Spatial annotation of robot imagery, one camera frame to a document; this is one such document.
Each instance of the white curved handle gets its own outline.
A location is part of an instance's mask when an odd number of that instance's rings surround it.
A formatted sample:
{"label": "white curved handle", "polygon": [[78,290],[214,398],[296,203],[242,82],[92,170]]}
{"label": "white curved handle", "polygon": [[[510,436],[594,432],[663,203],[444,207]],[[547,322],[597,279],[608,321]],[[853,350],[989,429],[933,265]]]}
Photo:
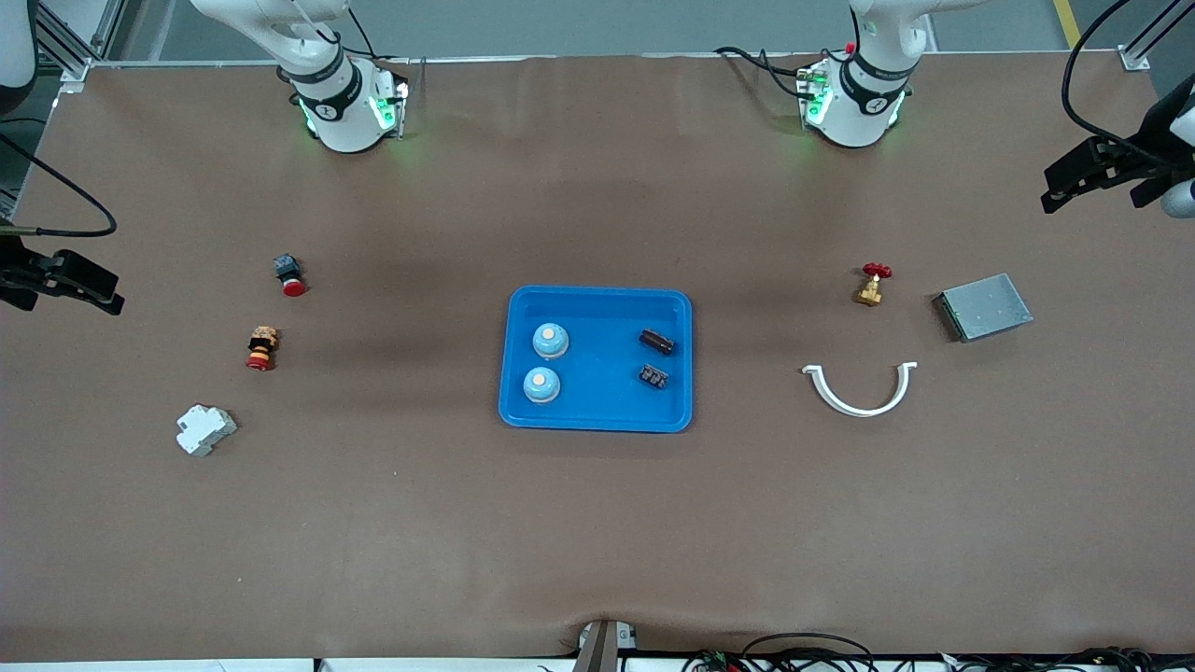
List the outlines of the white curved handle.
{"label": "white curved handle", "polygon": [[872,417],[882,413],[888,413],[896,408],[896,404],[905,398],[905,392],[908,392],[908,372],[917,368],[915,361],[907,361],[896,367],[896,393],[893,398],[888,401],[887,404],[871,410],[854,408],[842,399],[838,398],[838,395],[831,391],[829,385],[826,383],[826,374],[822,373],[820,365],[811,364],[801,369],[801,373],[808,373],[814,378],[814,387],[817,389],[817,393],[821,395],[822,399],[838,413],[850,415],[852,417]]}

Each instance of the tabletop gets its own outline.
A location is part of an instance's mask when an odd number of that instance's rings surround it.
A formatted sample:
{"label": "tabletop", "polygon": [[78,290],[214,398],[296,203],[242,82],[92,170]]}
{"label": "tabletop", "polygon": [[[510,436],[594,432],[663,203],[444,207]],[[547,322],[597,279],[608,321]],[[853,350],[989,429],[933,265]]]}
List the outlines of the tabletop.
{"label": "tabletop", "polygon": [[[655,648],[1195,648],[1195,231],[1127,191],[1042,214],[1085,136],[1065,59],[929,55],[854,151],[721,59],[400,67],[407,136],[360,155],[272,68],[93,69],[41,155],[120,219],[63,246],[128,303],[4,311],[0,658],[546,655],[598,617]],[[1152,100],[1080,59],[1090,118]],[[99,221],[37,173],[17,224]],[[894,270],[874,308],[866,262]],[[954,342],[930,299],[999,273],[1035,320]],[[685,292],[692,424],[505,426],[532,283]],[[905,361],[874,419],[801,374],[868,408]],[[204,458],[174,442],[194,403],[240,426]]]}

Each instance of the yellow floor stripe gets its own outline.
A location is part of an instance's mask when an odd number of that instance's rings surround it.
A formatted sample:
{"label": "yellow floor stripe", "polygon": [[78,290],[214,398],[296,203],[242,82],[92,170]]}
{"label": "yellow floor stripe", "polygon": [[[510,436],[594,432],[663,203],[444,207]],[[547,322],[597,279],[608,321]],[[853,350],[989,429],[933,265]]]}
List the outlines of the yellow floor stripe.
{"label": "yellow floor stripe", "polygon": [[1071,10],[1071,0],[1054,0],[1054,11],[1058,12],[1058,22],[1062,24],[1062,35],[1066,43],[1074,49],[1079,42],[1079,24],[1074,20],[1074,11]]}

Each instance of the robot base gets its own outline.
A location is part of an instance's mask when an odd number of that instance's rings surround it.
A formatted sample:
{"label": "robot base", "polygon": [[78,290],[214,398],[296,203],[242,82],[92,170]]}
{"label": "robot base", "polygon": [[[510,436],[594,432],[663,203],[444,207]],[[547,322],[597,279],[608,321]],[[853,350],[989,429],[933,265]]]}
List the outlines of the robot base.
{"label": "robot base", "polygon": [[318,110],[308,110],[300,102],[307,117],[307,130],[329,149],[351,154],[369,149],[384,138],[402,138],[406,122],[407,85],[396,83],[394,73],[362,59],[349,59],[362,75],[361,92],[344,109],[337,121],[327,121]]}
{"label": "robot base", "polygon": [[896,123],[896,114],[905,93],[878,115],[865,115],[841,87],[839,71],[844,63],[825,59],[802,71],[797,91],[809,93],[813,100],[801,100],[801,120],[807,128],[815,128],[827,140],[842,147],[866,147],[874,145],[884,132]]}

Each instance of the black terminal block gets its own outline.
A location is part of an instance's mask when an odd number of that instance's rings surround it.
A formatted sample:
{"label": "black terminal block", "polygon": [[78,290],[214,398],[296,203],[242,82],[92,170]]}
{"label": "black terminal block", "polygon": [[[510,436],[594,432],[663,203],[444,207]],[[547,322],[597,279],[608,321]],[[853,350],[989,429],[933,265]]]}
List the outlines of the black terminal block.
{"label": "black terminal block", "polygon": [[674,341],[669,341],[650,329],[644,329],[643,334],[639,334],[639,342],[644,346],[660,350],[666,355],[670,355],[673,348],[676,347]]}
{"label": "black terminal block", "polygon": [[643,371],[639,372],[639,380],[657,390],[663,390],[668,385],[668,374],[650,364],[645,364]]}

